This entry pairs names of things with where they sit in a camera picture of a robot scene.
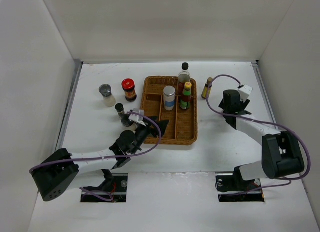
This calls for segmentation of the yellow label sesame oil bottle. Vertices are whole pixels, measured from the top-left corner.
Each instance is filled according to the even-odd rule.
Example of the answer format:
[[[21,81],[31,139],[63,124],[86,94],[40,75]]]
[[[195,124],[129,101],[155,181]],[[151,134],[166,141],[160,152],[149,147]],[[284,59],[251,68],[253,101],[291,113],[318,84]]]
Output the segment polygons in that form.
[[[212,80],[213,78],[212,77],[208,77],[207,81],[206,81],[206,84],[203,88],[203,91],[202,91],[202,98],[206,99],[207,97],[210,96],[210,93],[211,93],[211,89],[212,89]]]

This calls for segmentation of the silver lid white pepper jar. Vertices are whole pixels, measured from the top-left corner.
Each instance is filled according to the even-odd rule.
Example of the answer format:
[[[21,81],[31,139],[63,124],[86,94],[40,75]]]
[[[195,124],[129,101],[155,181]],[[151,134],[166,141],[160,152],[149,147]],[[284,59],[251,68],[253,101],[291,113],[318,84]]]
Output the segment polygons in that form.
[[[163,89],[164,108],[171,111],[175,106],[176,89],[173,86],[165,86]]]

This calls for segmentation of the green label chili sauce bottle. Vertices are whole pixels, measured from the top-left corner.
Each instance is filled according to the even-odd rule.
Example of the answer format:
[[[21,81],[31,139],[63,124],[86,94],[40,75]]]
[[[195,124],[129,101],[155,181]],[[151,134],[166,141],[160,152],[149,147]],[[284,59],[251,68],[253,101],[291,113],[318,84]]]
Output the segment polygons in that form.
[[[182,109],[186,110],[190,107],[191,93],[192,93],[192,83],[185,82],[184,89],[180,97],[180,107]]]

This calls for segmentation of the red lid chili sauce jar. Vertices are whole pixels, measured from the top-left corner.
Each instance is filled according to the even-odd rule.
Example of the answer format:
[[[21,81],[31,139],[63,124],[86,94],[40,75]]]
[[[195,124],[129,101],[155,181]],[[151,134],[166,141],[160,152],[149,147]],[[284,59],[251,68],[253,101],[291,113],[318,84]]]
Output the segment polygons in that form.
[[[137,98],[135,82],[131,78],[126,78],[121,83],[127,101],[134,101]]]

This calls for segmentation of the tall dark soy sauce bottle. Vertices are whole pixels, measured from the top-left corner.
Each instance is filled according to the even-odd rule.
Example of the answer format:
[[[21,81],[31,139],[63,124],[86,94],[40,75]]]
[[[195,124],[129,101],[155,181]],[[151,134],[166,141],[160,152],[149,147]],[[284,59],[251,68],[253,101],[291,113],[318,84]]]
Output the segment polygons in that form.
[[[181,65],[181,72],[178,74],[178,86],[177,86],[177,93],[180,95],[185,87],[185,83],[189,82],[191,79],[191,75],[188,71],[189,63],[183,62]]]

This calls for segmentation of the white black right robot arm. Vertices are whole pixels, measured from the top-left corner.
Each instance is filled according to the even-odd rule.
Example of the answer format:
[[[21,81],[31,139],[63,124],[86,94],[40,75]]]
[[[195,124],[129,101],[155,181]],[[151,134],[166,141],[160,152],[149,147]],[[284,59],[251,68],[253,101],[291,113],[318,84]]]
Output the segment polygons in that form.
[[[246,110],[249,102],[241,100],[239,91],[228,89],[223,92],[223,99],[219,104],[227,124],[261,145],[260,161],[234,169],[239,173],[232,177],[232,184],[239,190],[245,189],[250,180],[277,179],[305,169],[299,142],[293,134],[256,123],[255,117]]]

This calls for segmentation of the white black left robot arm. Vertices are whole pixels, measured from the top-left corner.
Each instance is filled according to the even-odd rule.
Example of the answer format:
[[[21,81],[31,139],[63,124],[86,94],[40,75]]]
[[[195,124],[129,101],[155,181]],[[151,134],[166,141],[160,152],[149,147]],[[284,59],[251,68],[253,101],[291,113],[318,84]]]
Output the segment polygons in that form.
[[[32,167],[29,172],[43,201],[52,201],[65,191],[78,188],[105,202],[112,202],[115,190],[111,170],[126,165],[131,158],[141,156],[141,145],[149,135],[161,142],[169,120],[157,116],[138,115],[142,123],[135,131],[123,131],[108,149],[90,153],[71,153],[66,148],[54,152],[44,162]]]

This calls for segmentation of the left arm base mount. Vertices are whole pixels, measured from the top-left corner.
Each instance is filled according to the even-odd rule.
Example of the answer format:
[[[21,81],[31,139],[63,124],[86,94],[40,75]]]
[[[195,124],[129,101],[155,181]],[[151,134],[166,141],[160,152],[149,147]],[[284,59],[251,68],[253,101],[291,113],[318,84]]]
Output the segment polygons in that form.
[[[96,172],[102,178],[98,185],[83,187],[90,191],[81,192],[80,201],[82,203],[124,203],[127,201],[127,189],[129,175],[127,173],[114,173],[110,170],[102,169]]]

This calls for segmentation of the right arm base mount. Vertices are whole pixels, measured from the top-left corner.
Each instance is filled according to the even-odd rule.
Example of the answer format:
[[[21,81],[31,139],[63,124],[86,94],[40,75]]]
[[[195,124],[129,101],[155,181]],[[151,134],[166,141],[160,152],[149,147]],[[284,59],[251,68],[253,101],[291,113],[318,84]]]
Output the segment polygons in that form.
[[[238,179],[231,173],[218,173],[215,178],[219,202],[265,201],[260,179]]]

